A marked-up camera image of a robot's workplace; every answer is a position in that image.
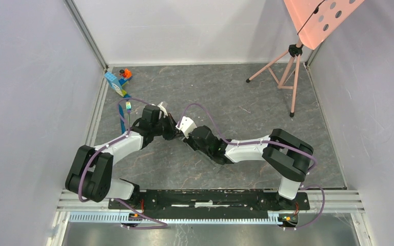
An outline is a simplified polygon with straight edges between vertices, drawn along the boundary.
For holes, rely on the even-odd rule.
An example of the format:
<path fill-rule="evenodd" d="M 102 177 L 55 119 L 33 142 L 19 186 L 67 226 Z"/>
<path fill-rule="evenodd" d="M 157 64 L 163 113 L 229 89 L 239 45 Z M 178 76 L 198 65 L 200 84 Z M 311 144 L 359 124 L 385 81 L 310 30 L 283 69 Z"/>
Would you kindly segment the grey cloth napkin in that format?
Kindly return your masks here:
<path fill-rule="evenodd" d="M 183 138 L 183 142 L 194 151 L 206 156 L 205 158 L 219 165 L 231 165 L 233 161 L 230 160 L 226 154 L 227 144 L 220 138 L 212 137 L 205 138 Z"/>

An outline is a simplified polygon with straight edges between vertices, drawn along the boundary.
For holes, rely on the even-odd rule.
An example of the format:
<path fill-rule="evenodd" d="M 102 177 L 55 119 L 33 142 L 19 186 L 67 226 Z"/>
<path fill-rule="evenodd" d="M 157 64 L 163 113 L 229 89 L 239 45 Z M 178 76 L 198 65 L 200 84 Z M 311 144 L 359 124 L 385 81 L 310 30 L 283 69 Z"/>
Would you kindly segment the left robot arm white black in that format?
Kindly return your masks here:
<path fill-rule="evenodd" d="M 100 202 L 120 198 L 129 209 L 141 202 L 138 185 L 112 178 L 113 166 L 133 152 L 147 147 L 155 137 L 165 140 L 178 137 L 176 121 L 167 112 L 164 102 L 146 105 L 142 115 L 129 130 L 116 139 L 95 147 L 79 147 L 65 181 L 65 188 L 80 194 L 83 200 Z"/>

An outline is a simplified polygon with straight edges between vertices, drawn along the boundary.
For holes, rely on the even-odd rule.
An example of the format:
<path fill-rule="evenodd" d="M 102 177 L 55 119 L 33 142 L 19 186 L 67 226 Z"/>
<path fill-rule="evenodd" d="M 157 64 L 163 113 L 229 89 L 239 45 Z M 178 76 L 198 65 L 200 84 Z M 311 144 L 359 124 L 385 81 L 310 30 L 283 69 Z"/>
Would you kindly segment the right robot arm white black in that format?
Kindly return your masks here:
<path fill-rule="evenodd" d="M 315 161 L 311 145 L 282 129 L 249 140 L 223 140 L 207 126 L 179 127 L 178 130 L 193 150 L 204 153 L 220 165 L 251 160 L 269 163 L 282 176 L 275 196 L 282 209 L 289 209 L 296 203 L 297 192 L 311 168 L 310 162 Z"/>

